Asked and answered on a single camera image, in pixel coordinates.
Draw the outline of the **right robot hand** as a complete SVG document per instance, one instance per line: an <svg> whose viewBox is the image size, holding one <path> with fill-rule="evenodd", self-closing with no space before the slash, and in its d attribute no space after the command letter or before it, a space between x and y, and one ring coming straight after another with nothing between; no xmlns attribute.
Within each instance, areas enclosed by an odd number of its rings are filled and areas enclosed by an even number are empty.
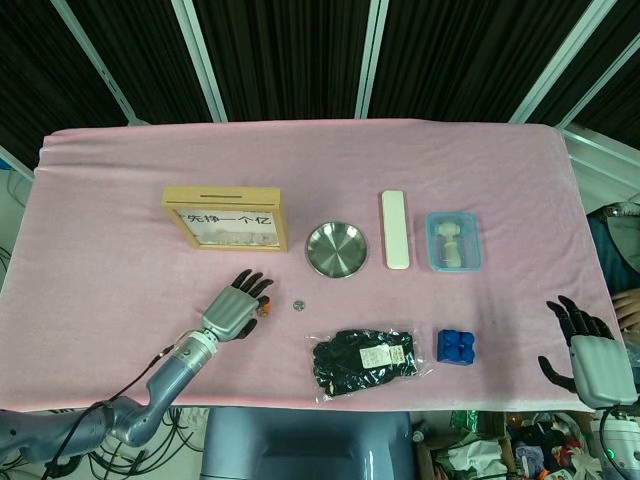
<svg viewBox="0 0 640 480"><path fill-rule="evenodd" d="M627 350L600 318L560 295L546 306L556 317L568 348L572 374L559 374L545 356L538 365L553 385L578 396L594 410L631 406L639 392Z"/></svg>

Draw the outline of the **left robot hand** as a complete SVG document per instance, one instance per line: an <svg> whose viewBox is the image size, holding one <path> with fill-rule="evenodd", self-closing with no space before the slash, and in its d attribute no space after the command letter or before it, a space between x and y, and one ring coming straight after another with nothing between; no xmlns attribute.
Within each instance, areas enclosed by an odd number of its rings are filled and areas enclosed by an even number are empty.
<svg viewBox="0 0 640 480"><path fill-rule="evenodd" d="M262 272L243 270L202 315L202 326L219 342L246 338L257 325L258 312L270 298L265 290L274 281Z"/></svg>

